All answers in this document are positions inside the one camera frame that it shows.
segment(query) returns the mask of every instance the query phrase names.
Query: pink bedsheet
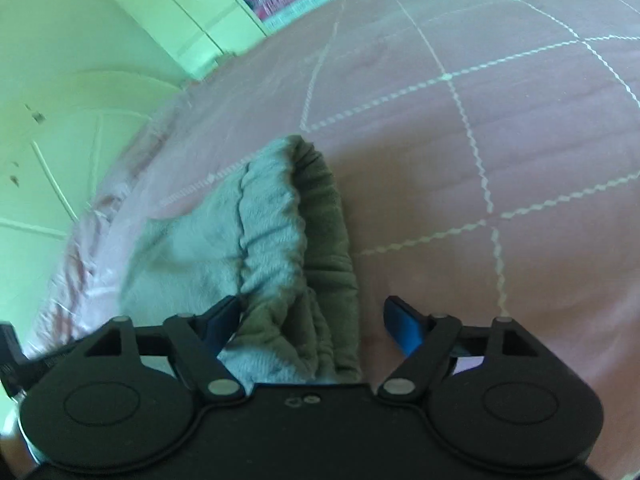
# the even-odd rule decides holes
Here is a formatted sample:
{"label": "pink bedsheet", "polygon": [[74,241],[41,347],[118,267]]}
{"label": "pink bedsheet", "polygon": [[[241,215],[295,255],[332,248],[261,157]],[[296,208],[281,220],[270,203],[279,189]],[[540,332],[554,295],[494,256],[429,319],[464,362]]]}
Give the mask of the pink bedsheet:
{"label": "pink bedsheet", "polygon": [[76,225],[31,352],[116,314],[148,218],[181,215],[269,140],[332,166],[362,361],[401,359],[383,300],[511,314],[591,384],[591,465],[640,469],[640,0],[336,0],[185,91]]}

